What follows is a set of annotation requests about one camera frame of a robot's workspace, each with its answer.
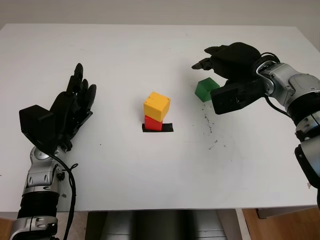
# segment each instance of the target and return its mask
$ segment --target yellow cube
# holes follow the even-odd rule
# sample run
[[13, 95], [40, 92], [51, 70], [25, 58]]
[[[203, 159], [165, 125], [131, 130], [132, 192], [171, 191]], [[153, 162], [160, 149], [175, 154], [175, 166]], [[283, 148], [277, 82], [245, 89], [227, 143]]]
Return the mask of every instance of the yellow cube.
[[144, 101], [144, 115], [158, 122], [162, 122], [169, 111], [169, 107], [170, 98], [160, 95], [159, 93], [152, 92]]

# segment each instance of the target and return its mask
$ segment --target black tape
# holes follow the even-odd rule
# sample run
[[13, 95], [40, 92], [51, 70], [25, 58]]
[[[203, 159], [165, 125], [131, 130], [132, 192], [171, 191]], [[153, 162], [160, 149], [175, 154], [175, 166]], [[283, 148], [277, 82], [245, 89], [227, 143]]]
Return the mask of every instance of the black tape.
[[172, 126], [172, 123], [163, 123], [162, 124], [162, 130], [161, 131], [155, 131], [155, 130], [149, 130], [145, 128], [145, 124], [142, 124], [142, 131], [144, 133], [170, 133], [174, 131], [174, 127]]

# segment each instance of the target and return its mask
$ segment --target green cube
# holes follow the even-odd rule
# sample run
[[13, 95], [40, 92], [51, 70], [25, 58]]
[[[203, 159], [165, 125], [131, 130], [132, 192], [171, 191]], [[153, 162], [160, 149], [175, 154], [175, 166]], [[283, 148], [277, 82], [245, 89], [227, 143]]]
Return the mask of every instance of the green cube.
[[195, 95], [197, 95], [202, 102], [207, 102], [211, 100], [210, 92], [213, 89], [218, 88], [220, 88], [219, 84], [213, 81], [210, 77], [208, 77], [198, 82], [198, 85], [195, 89]]

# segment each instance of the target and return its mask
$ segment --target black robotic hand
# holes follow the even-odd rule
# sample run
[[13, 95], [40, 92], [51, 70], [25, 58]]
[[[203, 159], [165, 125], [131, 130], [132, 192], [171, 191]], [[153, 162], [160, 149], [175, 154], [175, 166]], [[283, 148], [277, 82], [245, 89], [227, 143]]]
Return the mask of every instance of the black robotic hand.
[[254, 47], [242, 42], [212, 46], [204, 50], [211, 57], [205, 58], [193, 69], [210, 70], [227, 79], [223, 87], [211, 91], [216, 114], [240, 110], [265, 96], [264, 83], [257, 77], [256, 69], [261, 62], [280, 62], [272, 54], [262, 56]]
[[89, 87], [83, 72], [78, 63], [66, 91], [56, 97], [49, 111], [38, 105], [19, 111], [21, 131], [44, 153], [54, 153], [57, 146], [70, 151], [71, 139], [93, 114], [97, 86]]

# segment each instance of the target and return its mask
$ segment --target wooden floor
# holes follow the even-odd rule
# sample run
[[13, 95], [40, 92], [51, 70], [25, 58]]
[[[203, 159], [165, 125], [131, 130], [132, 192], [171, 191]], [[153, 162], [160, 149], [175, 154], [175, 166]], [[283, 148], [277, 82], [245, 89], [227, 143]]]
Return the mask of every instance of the wooden floor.
[[13, 221], [0, 219], [0, 240], [8, 240]]
[[251, 240], [320, 240], [317, 207], [259, 219], [256, 209], [243, 209]]

